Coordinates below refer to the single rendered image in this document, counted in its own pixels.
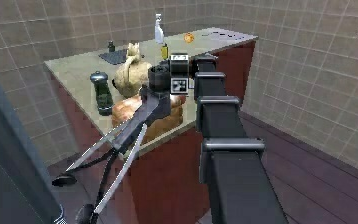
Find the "brown bread loaf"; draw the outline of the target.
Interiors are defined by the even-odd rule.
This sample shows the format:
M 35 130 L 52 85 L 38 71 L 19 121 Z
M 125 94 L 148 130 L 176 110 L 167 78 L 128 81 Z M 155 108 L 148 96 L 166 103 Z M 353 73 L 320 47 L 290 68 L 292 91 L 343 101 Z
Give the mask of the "brown bread loaf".
M 148 143 L 163 133 L 178 127 L 183 122 L 183 104 L 186 102 L 185 95 L 171 95 L 171 113 L 169 116 L 153 122 L 146 131 L 142 143 Z M 118 126 L 130 119 L 135 111 L 142 105 L 139 95 L 127 98 L 116 103 L 112 108 L 112 125 Z

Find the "red counter with beige top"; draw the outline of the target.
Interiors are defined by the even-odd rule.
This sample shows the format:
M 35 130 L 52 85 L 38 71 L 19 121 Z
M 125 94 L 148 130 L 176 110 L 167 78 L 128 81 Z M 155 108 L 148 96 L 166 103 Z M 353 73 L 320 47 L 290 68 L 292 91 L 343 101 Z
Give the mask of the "red counter with beige top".
M 168 36 L 165 42 L 171 53 L 218 55 L 227 93 L 242 98 L 257 38 L 239 32 L 244 38 L 238 40 L 202 36 L 212 31 L 234 32 L 212 27 L 195 31 L 191 43 L 182 34 Z M 82 153 L 112 129 L 112 119 L 98 113 L 89 76 L 96 71 L 113 75 L 118 67 L 101 59 L 97 51 L 49 60 L 45 65 L 56 81 Z M 196 104 L 189 97 L 183 105 L 183 123 L 141 147 L 140 157 L 103 210 L 103 224 L 195 224 L 207 212 L 207 187 L 198 181 L 201 136 L 194 128 L 195 113 Z

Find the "dark grey fridge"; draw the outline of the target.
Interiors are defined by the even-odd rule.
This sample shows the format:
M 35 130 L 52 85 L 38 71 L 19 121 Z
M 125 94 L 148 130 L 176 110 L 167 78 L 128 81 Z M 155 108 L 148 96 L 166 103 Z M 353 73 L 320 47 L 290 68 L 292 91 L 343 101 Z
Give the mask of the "dark grey fridge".
M 47 168 L 1 85 L 0 224 L 67 224 Z

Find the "white spray bottle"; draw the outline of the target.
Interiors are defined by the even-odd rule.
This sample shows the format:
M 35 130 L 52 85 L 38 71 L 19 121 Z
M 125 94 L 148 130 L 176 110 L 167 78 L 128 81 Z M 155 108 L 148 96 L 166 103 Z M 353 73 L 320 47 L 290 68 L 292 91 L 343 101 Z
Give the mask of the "white spray bottle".
M 162 20 L 162 15 L 160 13 L 157 13 L 155 15 L 155 41 L 158 44 L 164 43 L 164 32 L 161 28 L 161 20 Z

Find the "green bottle with silver cap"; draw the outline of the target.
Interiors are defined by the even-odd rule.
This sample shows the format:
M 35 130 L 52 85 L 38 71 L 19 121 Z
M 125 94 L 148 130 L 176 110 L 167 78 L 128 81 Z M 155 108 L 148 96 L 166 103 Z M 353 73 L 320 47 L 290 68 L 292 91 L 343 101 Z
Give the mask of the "green bottle with silver cap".
M 90 81 L 94 85 L 99 114 L 110 116 L 114 103 L 108 86 L 108 75 L 105 72 L 96 71 L 90 75 Z

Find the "dark thin utensil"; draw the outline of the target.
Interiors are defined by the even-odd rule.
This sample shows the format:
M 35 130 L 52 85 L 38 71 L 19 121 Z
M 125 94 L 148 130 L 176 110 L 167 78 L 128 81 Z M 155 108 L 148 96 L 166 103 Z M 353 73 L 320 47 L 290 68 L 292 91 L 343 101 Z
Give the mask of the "dark thin utensil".
M 202 34 L 202 36 L 210 37 L 213 39 L 223 39 L 223 40 L 238 40 L 244 38 L 244 35 L 240 35 L 236 32 L 222 32 L 222 31 L 212 31 L 209 33 Z

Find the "dark grey flat mat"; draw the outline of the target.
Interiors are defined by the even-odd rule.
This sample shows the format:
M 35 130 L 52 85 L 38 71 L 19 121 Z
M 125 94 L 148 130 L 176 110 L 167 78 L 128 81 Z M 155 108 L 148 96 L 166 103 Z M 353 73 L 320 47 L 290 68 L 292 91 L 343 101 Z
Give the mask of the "dark grey flat mat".
M 114 52 L 106 52 L 99 55 L 101 59 L 112 65 L 122 64 L 126 61 L 127 50 L 116 50 Z

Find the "beige kettle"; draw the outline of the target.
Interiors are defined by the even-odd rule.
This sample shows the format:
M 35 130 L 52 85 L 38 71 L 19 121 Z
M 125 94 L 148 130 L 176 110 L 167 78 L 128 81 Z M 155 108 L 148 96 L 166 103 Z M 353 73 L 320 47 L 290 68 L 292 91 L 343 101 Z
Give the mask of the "beige kettle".
M 125 98 L 139 93 L 143 84 L 148 82 L 148 70 L 152 65 L 142 58 L 138 43 L 129 43 L 126 61 L 115 71 L 112 79 L 115 89 Z

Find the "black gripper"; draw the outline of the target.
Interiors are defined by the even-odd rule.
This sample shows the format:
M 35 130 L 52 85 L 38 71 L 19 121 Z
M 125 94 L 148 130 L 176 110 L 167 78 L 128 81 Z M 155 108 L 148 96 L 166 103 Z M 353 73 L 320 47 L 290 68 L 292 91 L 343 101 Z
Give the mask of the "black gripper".
M 155 120 L 171 113 L 170 72 L 165 66 L 153 66 L 148 70 L 148 84 L 140 90 L 142 105 L 134 115 L 120 125 L 119 134 L 111 144 L 118 152 L 125 153 L 137 139 L 142 126 L 150 126 Z

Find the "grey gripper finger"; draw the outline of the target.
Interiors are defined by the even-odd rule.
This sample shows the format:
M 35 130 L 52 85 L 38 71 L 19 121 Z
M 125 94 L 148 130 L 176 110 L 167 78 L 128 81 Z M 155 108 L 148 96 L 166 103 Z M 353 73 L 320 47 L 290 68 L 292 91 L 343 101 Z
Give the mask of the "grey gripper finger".
M 112 138 L 115 137 L 116 134 L 120 134 L 127 125 L 128 125 L 128 121 L 125 121 L 120 125 L 116 126 L 115 128 L 113 128 L 104 136 L 102 136 L 96 143 L 94 143 L 91 147 L 89 147 L 74 163 L 72 163 L 64 173 L 58 175 L 52 181 L 52 185 L 57 187 L 74 185 L 77 182 L 76 178 L 73 176 L 74 172 L 77 172 L 85 168 L 89 168 L 107 159 L 110 155 L 112 155 L 115 152 L 124 154 L 128 149 L 128 147 L 116 146 L 113 143 Z M 86 161 L 94 152 L 96 152 L 105 143 L 109 143 L 112 146 L 112 148 L 109 149 L 103 156 L 84 164 L 84 161 Z
M 119 187 L 122 182 L 125 174 L 128 169 L 131 167 L 133 160 L 135 159 L 137 153 L 139 152 L 141 142 L 143 137 L 145 136 L 147 130 L 147 125 L 143 124 L 141 131 L 138 134 L 135 145 L 133 146 L 131 153 L 129 154 L 128 159 L 124 163 L 122 169 L 117 174 L 116 179 L 111 184 L 110 188 L 104 194 L 103 198 L 99 201 L 96 206 L 93 205 L 84 205 L 83 208 L 79 211 L 77 215 L 77 224 L 96 224 L 96 220 L 99 217 L 99 214 L 103 211 L 103 209 L 107 206 L 110 199 L 113 197 L 116 189 Z

